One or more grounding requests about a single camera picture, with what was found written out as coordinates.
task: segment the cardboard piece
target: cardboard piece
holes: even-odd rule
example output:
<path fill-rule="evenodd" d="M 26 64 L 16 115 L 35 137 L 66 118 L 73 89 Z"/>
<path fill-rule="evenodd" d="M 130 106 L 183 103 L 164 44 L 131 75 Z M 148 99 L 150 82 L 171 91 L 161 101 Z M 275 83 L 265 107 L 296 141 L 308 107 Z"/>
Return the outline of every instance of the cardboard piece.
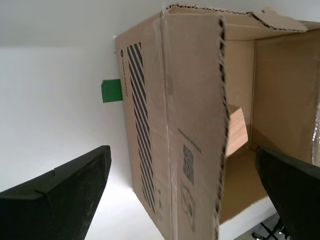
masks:
<path fill-rule="evenodd" d="M 242 109 L 229 105 L 229 134 L 225 156 L 229 157 L 248 141 L 247 127 Z"/>
<path fill-rule="evenodd" d="M 116 38 L 134 191 L 166 240 L 218 239 L 221 206 L 223 223 L 267 196 L 255 146 L 311 161 L 320 24 L 263 17 L 174 4 Z M 249 143 L 225 163 L 226 96 Z"/>

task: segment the cardboard box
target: cardboard box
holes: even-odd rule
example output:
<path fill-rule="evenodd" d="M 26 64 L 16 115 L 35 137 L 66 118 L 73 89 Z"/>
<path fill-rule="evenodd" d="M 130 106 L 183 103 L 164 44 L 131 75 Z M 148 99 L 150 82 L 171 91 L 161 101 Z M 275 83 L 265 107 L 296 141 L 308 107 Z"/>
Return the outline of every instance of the cardboard box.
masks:
<path fill-rule="evenodd" d="M 221 205 L 224 222 L 267 195 L 256 146 L 311 162 L 319 28 L 174 4 L 116 38 L 134 191 L 166 240 L 218 239 Z M 226 95 L 249 144 L 225 162 Z"/>

